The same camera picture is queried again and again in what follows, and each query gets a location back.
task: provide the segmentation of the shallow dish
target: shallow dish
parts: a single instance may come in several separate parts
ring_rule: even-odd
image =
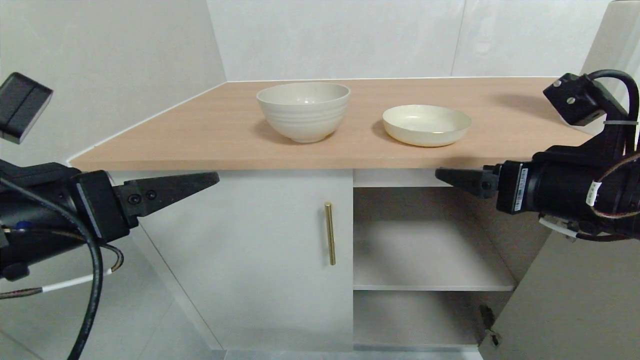
[[[382,114],[385,131],[410,145],[438,147],[457,142],[471,126],[458,110],[432,105],[402,105]]]

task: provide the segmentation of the open cabinet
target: open cabinet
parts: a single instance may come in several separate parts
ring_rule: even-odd
[[[439,184],[374,186],[354,189],[356,348],[637,359],[637,240],[570,241],[537,214],[499,213],[494,200]]]
[[[473,203],[451,187],[354,189],[356,348],[476,348],[477,307],[516,286]]]

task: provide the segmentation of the white cabinet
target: white cabinet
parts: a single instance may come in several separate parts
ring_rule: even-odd
[[[547,240],[536,214],[499,213],[495,200],[431,173],[222,171],[219,184],[141,223],[224,349],[637,353],[638,241]],[[480,304],[498,316],[498,347],[485,339]]]
[[[141,224],[221,346],[352,349],[352,171],[219,174],[215,186]]]
[[[487,336],[484,360],[637,359],[640,241],[549,236]]]

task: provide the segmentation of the wooden countertop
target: wooden countertop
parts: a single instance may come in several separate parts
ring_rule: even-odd
[[[78,156],[81,170],[480,167],[529,160],[551,145],[590,136],[566,126],[542,94],[552,78],[333,81],[352,90],[347,115],[327,139],[299,144],[264,120],[255,94],[284,82],[227,83]],[[387,108],[432,104],[473,119],[466,136],[439,148],[389,137]]]

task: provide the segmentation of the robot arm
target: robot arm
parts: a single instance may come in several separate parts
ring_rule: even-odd
[[[0,137],[20,144],[51,99],[53,91],[13,73],[0,86]],[[102,277],[124,260],[108,245],[149,215],[219,181],[208,172],[127,181],[112,186],[105,171],[83,173],[57,163],[17,167],[0,160],[0,278],[29,274],[28,266],[87,244],[93,274],[61,284],[0,293],[0,299],[24,297],[86,281],[91,295],[69,359],[79,359],[95,318]],[[100,247],[113,250],[118,261],[103,271]]]
[[[629,113],[596,78],[622,80]],[[505,161],[482,170],[439,168],[436,177],[477,197],[498,196],[508,214],[535,211],[567,220],[576,237],[615,241],[640,237],[640,157],[636,150],[638,87],[626,73],[600,70],[565,74],[543,91],[570,125],[585,126],[606,114],[602,132],[584,144],[555,145],[531,161]]]

